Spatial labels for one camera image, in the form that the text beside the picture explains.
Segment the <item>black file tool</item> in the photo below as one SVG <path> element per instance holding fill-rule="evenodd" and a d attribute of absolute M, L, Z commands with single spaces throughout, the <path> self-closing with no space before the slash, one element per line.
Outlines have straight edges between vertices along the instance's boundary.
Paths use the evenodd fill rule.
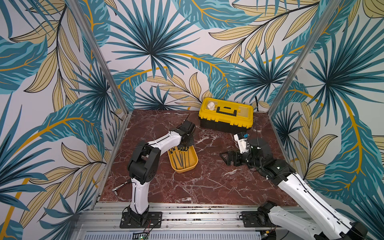
<path fill-rule="evenodd" d="M 179 151 L 180 151 L 180 158 L 181 158 L 181 165 L 183 168 L 186 167 L 186 151 L 185 151 L 185 148 L 182 147 L 182 148 L 179 148 Z"/>

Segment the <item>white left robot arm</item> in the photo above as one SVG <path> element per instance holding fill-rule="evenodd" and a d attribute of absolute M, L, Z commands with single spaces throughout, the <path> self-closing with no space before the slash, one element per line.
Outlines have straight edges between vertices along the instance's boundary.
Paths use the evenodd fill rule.
<path fill-rule="evenodd" d="M 150 142 L 141 141 L 135 147 L 128 165 L 132 182 L 130 209 L 135 214 L 142 216 L 149 208 L 149 186 L 156 176 L 160 157 L 174 147 L 192 146 L 194 130 L 195 124 L 187 121 L 164 136 Z"/>

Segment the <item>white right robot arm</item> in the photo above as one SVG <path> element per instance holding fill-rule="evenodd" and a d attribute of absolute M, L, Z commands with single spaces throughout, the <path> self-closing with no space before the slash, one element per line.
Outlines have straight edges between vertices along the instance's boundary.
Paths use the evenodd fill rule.
<path fill-rule="evenodd" d="M 226 165 L 247 166 L 288 194 L 311 217 L 307 221 L 276 203 L 267 201 L 256 212 L 241 214 L 245 225 L 255 220 L 260 226 L 277 226 L 304 240 L 364 240 L 368 230 L 352 222 L 324 201 L 285 160 L 274 158 L 269 144 L 258 139 L 241 139 L 238 151 L 220 153 Z"/>

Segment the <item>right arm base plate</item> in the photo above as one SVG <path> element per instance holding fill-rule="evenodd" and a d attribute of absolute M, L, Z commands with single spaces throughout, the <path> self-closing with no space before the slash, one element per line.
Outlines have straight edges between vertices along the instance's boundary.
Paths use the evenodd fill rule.
<path fill-rule="evenodd" d="M 243 222 L 245 228 L 271 228 L 279 227 L 273 224 L 268 214 L 259 211 L 244 211 L 241 212 L 239 219 Z"/>

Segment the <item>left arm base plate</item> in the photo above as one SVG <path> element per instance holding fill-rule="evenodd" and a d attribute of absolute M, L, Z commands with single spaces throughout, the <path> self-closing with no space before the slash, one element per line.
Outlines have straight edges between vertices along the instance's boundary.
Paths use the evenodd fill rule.
<path fill-rule="evenodd" d="M 122 213 L 120 229 L 160 228 L 162 217 L 162 212 L 145 211 L 139 215 L 129 209 L 129 211 Z"/>

